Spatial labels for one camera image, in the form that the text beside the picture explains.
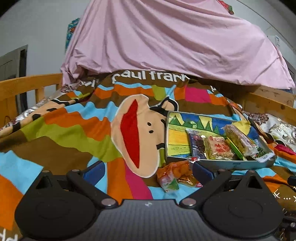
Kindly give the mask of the orange braised snack packet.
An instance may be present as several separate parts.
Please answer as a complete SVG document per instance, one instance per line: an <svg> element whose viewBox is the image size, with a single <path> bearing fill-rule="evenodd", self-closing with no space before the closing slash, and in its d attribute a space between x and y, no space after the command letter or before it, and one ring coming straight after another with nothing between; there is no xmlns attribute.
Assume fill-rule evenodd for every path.
<svg viewBox="0 0 296 241"><path fill-rule="evenodd" d="M157 181L166 193L179 190L179 184L189 187L202 187L202 184L194 177L188 160L171 162L158 168Z"/></svg>

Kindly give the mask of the red clear sausage packet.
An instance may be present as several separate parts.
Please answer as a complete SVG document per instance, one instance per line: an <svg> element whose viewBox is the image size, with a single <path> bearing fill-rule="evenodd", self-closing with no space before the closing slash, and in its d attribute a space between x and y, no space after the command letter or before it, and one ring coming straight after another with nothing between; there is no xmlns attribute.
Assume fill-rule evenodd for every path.
<svg viewBox="0 0 296 241"><path fill-rule="evenodd" d="M207 159L204 140L201 134L198 131L189 128L186 129L186 132L189 138L192 157L197 158L198 160Z"/></svg>

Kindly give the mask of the wooden bed frame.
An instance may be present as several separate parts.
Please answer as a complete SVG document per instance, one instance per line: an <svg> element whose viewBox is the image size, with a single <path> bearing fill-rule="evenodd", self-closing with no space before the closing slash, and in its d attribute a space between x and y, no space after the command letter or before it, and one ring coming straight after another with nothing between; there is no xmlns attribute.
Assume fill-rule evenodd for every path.
<svg viewBox="0 0 296 241"><path fill-rule="evenodd" d="M295 108L277 101L253 94L250 90L254 86L237 85L219 80L201 79L202 84L211 85L227 98L242 105L242 109L249 113L269 113L295 126ZM18 116L16 96L34 90L36 102L44 99L44 88L54 85L61 88L62 74L46 74L13 78L1 81L1 126Z"/></svg>

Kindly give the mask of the pink hanging sheet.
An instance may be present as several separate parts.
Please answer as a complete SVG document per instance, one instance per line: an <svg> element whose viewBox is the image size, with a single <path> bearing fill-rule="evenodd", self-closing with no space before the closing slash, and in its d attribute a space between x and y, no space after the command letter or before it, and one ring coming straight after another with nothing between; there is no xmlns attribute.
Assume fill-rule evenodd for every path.
<svg viewBox="0 0 296 241"><path fill-rule="evenodd" d="M63 83L118 70L295 87L266 34L218 1L91 1L66 51Z"/></svg>

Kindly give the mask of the colourful Paul Frank blanket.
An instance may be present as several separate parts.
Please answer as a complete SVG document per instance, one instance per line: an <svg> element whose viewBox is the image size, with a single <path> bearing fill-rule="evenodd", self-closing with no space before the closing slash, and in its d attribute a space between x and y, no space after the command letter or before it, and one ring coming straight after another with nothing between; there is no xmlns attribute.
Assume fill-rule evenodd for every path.
<svg viewBox="0 0 296 241"><path fill-rule="evenodd" d="M201 207L179 203L201 187L166 193L169 111L250 122L274 152L271 167L228 170L231 179ZM276 189L295 176L295 152L251 120L242 105L201 78L121 70L85 78L1 129L1 240L278 240ZM95 185L118 207L95 207L66 174L97 161Z"/></svg>

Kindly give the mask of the yellow snack packet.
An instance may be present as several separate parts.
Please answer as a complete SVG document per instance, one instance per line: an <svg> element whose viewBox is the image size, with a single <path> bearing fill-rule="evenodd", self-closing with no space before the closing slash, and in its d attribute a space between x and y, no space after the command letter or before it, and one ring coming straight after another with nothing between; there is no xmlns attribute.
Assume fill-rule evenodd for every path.
<svg viewBox="0 0 296 241"><path fill-rule="evenodd" d="M234 152L234 154L236 154L238 159L240 159L241 161L247 160L246 157L241 153L241 151L236 147L236 145L229 138L226 138L225 142L230 146L231 150Z"/></svg>

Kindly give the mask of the clear peanut brittle packet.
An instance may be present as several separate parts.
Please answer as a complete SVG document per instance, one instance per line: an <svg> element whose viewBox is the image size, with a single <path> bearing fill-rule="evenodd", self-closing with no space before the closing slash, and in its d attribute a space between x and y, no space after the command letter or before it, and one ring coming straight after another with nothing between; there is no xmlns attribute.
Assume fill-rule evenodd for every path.
<svg viewBox="0 0 296 241"><path fill-rule="evenodd" d="M258 153L256 144L246 136L237 126L230 124L224 126L224 133L244 156L253 156Z"/></svg>

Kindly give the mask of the green vegetable snack packet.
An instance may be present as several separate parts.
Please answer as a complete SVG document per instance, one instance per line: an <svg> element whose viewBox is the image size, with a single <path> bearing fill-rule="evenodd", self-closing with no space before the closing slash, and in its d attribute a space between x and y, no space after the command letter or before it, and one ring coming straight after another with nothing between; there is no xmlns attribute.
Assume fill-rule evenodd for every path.
<svg viewBox="0 0 296 241"><path fill-rule="evenodd" d="M257 153L251 157L259 163L264 163L275 156L274 152L268 147L265 141L261 138L253 140Z"/></svg>

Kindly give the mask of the white wall air conditioner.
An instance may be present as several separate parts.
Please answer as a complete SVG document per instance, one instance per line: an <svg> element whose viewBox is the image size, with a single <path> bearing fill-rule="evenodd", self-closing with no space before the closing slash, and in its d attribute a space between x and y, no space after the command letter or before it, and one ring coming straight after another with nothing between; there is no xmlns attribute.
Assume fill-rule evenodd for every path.
<svg viewBox="0 0 296 241"><path fill-rule="evenodd" d="M295 75L295 50L291 49L279 36L269 35L270 41L279 49L292 76Z"/></svg>

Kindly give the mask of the metal tray with dinosaur drawing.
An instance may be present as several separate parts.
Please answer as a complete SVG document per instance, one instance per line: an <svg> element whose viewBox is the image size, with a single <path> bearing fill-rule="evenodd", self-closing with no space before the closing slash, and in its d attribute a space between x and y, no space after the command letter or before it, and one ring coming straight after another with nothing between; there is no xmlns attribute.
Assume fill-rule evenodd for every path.
<svg viewBox="0 0 296 241"><path fill-rule="evenodd" d="M237 126L253 142L253 140L261 138L255 128L251 126L250 122L240 120L237 114L229 118L222 114L202 115L195 113L186 113L180 111L169 111L166 123L166 138L165 150L166 161L179 162L188 160L191 164L199 162L200 165L215 172L218 169L226 170L249 170L260 169L273 166L276 156L270 160L259 163L251 156L246 157L246 161L238 159L236 154L232 160L198 160L191 155L190 143L186 129L193 129L198 131L203 138L223 137L226 139L224 133L224 126L233 124Z"/></svg>

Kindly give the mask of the floral satin quilt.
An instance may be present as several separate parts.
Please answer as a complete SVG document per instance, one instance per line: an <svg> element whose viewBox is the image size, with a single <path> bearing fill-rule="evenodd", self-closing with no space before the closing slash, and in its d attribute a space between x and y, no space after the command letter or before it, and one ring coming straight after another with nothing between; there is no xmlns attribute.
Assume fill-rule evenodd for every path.
<svg viewBox="0 0 296 241"><path fill-rule="evenodd" d="M275 141L280 141L284 146L291 148L295 152L295 126L268 113L246 112L246 114L265 133L270 134Z"/></svg>

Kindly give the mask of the grey door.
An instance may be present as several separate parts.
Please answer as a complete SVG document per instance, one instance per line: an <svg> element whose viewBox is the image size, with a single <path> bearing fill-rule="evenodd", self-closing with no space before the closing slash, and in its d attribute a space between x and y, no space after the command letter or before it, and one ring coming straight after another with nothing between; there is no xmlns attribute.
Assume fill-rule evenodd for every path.
<svg viewBox="0 0 296 241"><path fill-rule="evenodd" d="M1 56L0 81L26 76L27 48L24 45Z"/></svg>

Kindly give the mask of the rice cracker bar packet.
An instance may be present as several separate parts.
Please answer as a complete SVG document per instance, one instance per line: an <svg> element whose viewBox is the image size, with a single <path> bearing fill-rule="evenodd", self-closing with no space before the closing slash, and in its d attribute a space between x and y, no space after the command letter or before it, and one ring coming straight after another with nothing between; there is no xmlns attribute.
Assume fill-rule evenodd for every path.
<svg viewBox="0 0 296 241"><path fill-rule="evenodd" d="M232 160L234 153L223 137L203 138L205 154L209 160Z"/></svg>

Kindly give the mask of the colourful wall poster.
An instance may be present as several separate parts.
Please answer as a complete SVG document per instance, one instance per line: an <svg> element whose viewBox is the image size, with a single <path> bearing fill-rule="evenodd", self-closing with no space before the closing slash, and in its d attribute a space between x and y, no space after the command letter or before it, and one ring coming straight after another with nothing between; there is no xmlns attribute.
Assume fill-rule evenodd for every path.
<svg viewBox="0 0 296 241"><path fill-rule="evenodd" d="M65 43L65 51L67 51L67 48L69 46L69 43L71 41L71 38L74 34L74 31L80 21L80 18L76 18L75 20L72 20L67 27L67 33L66 33L66 43Z"/></svg>

